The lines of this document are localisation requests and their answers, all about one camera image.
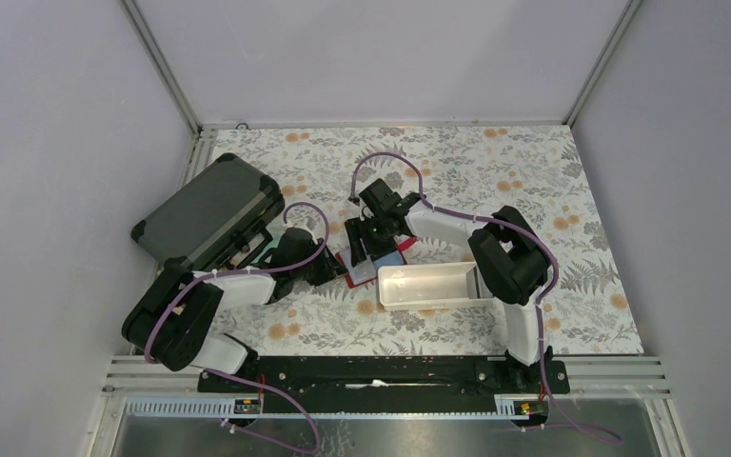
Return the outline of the red card holder wallet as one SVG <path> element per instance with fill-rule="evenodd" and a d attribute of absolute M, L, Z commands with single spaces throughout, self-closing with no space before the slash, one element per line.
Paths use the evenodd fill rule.
<path fill-rule="evenodd" d="M 363 262 L 354 266 L 351 263 L 351 254 L 348 248 L 341 250 L 335 254 L 335 258 L 346 268 L 344 276 L 346 284 L 349 288 L 354 289 L 368 283 L 372 283 L 378 278 L 378 270 L 382 267 L 394 267 L 406 265 L 405 252 L 409 250 L 415 243 L 416 238 L 406 238 L 398 248 L 389 254 L 372 261 L 367 257 Z"/>

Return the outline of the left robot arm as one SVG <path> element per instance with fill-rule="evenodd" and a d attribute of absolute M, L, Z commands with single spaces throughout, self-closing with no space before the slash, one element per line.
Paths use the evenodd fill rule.
<path fill-rule="evenodd" d="M 173 372 L 184 368 L 221 371 L 236 391 L 254 385 L 253 350 L 239 340 L 212 332 L 220 312 L 269 305 L 288 296 L 298 283 L 321 286 L 346 274 L 322 238 L 289 228 L 276 241 L 260 246 L 245 267 L 220 272 L 192 271 L 171 264 L 145 292 L 122 325 L 122 337 L 153 362 Z"/>

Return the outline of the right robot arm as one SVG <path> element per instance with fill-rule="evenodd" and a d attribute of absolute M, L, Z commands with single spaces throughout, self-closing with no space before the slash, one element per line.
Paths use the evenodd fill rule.
<path fill-rule="evenodd" d="M 363 234 L 380 240 L 399 235 L 431 238 L 468 248 L 494 301 L 504 306 L 512 387 L 530 392 L 545 379 L 543 324 L 535 309 L 554 288 L 558 265 L 522 214 L 504 206 L 489 216 L 447 209 L 418 192 L 402 197 L 377 179 L 348 200 L 369 211 Z"/>

